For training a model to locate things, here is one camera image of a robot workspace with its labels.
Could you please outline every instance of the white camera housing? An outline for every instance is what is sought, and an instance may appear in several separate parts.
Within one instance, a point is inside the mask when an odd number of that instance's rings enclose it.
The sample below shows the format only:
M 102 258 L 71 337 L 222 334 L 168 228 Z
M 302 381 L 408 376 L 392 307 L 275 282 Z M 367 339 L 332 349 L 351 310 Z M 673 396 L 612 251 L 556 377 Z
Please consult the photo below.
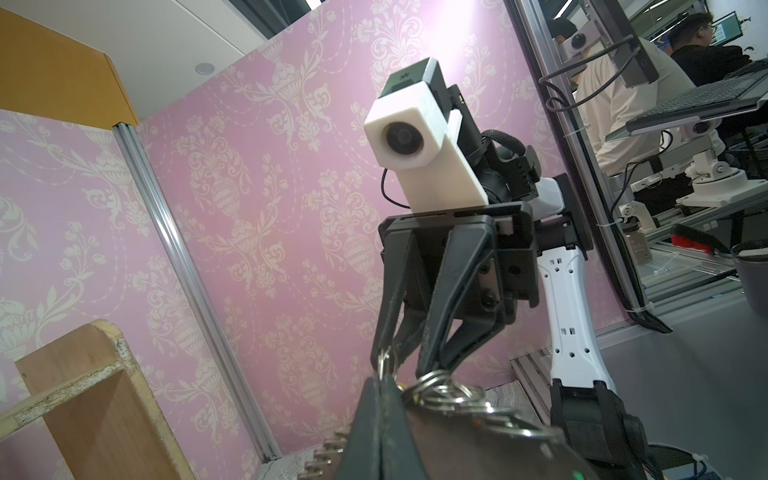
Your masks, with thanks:
M 399 154 L 387 143 L 389 125 L 412 125 L 422 135 L 413 154 Z M 456 140 L 462 114 L 451 110 L 448 121 L 429 86 L 420 81 L 373 102 L 365 128 L 376 161 L 397 175 L 414 213 L 488 205 L 475 173 Z

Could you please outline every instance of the floral wallpaper pattern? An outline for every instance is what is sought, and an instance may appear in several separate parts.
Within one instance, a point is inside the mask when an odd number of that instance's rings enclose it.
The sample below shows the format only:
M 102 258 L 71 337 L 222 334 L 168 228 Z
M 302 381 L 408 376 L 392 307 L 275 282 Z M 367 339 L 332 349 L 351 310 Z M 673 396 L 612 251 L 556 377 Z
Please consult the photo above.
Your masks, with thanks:
M 138 131 L 230 343 L 283 452 L 345 425 L 371 373 L 382 295 L 379 192 L 362 130 L 387 76 L 436 56 L 481 129 L 564 165 L 502 0 L 330 0 Z M 402 191 L 394 177 L 386 188 Z M 598 326 L 622 318 L 596 253 Z M 484 387 L 549 342 L 545 303 L 463 364 Z M 161 328 L 158 342 L 170 333 Z M 401 368 L 412 380 L 413 365 Z
M 119 326 L 199 479 L 258 466 L 111 131 L 0 111 L 0 411 L 14 361 L 95 318 Z M 72 478 L 43 421 L 0 443 L 0 478 Z

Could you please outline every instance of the red object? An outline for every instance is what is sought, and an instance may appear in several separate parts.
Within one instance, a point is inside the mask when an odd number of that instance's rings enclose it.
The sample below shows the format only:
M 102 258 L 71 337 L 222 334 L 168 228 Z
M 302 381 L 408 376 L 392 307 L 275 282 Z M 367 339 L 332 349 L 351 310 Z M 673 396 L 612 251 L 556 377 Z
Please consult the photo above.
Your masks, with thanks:
M 672 244 L 680 248 L 692 248 L 694 250 L 701 250 L 707 255 L 712 254 L 712 247 L 708 247 L 703 243 L 694 242 L 693 240 L 681 237 L 680 235 L 672 235 Z

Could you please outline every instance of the gray bucket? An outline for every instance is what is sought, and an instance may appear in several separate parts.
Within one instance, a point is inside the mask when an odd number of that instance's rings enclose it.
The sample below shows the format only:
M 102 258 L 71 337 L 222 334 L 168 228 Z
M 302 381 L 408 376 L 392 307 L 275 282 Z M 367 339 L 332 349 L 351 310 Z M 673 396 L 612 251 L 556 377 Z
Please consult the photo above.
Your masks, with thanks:
M 730 251 L 752 310 L 768 316 L 768 239 L 739 243 Z

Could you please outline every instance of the camera lens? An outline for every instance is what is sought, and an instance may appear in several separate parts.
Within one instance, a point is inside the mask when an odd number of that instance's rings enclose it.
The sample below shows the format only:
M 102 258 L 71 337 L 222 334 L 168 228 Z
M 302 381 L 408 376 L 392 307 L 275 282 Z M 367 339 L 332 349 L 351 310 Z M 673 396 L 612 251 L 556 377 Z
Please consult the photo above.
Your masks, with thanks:
M 401 155 L 410 155 L 422 146 L 424 139 L 413 125 L 397 121 L 387 128 L 386 143 Z

